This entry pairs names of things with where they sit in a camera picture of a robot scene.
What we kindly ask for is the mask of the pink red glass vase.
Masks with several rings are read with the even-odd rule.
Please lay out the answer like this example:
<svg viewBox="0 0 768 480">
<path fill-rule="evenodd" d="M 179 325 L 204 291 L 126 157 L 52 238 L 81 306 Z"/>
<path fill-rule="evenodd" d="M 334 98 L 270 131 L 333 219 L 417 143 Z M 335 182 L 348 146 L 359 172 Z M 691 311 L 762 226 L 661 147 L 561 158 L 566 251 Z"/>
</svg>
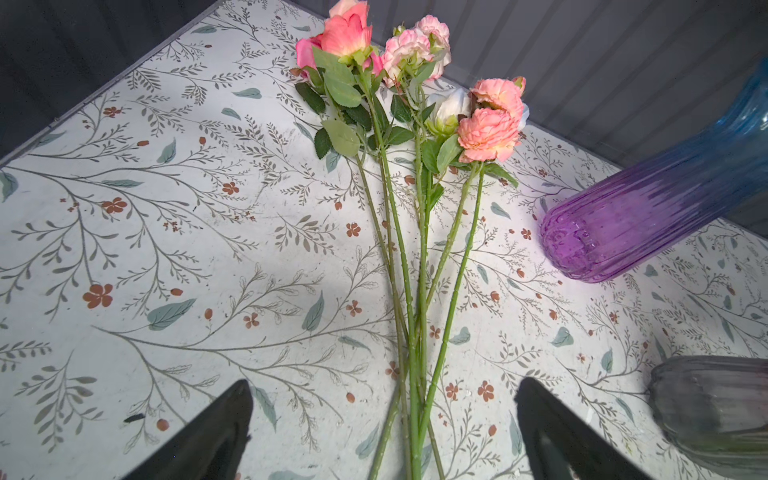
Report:
<svg viewBox="0 0 768 480">
<path fill-rule="evenodd" d="M 670 358 L 651 372 L 649 404 L 667 441 L 730 479 L 767 477 L 767 361 Z"/>
</svg>

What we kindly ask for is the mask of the blue purple glass vase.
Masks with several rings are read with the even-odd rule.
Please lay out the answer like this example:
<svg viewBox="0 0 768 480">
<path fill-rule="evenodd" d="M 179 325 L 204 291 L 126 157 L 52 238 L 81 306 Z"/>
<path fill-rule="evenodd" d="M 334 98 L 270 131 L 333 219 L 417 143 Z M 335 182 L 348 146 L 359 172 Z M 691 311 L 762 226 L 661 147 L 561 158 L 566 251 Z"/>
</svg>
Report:
<svg viewBox="0 0 768 480">
<path fill-rule="evenodd" d="M 539 238 L 565 276 L 611 280 L 767 189 L 767 65 L 689 139 L 551 209 Z"/>
</svg>

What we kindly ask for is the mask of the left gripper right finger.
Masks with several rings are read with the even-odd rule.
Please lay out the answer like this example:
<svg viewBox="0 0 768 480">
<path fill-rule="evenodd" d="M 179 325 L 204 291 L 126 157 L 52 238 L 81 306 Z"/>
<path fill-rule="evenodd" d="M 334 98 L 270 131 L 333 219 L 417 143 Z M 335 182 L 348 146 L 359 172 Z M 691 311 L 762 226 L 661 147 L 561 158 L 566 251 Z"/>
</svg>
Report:
<svg viewBox="0 0 768 480">
<path fill-rule="evenodd" d="M 535 479 L 650 479 L 536 379 L 520 382 L 515 402 Z"/>
</svg>

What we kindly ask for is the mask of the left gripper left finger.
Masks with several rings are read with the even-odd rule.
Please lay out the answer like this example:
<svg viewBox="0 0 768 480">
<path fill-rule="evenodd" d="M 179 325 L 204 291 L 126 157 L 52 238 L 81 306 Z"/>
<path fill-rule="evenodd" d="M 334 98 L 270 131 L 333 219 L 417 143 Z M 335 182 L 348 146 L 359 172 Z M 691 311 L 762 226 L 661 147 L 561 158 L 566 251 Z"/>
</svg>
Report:
<svg viewBox="0 0 768 480">
<path fill-rule="evenodd" d="M 249 384 L 238 380 L 125 479 L 235 479 L 252 413 Z"/>
</svg>

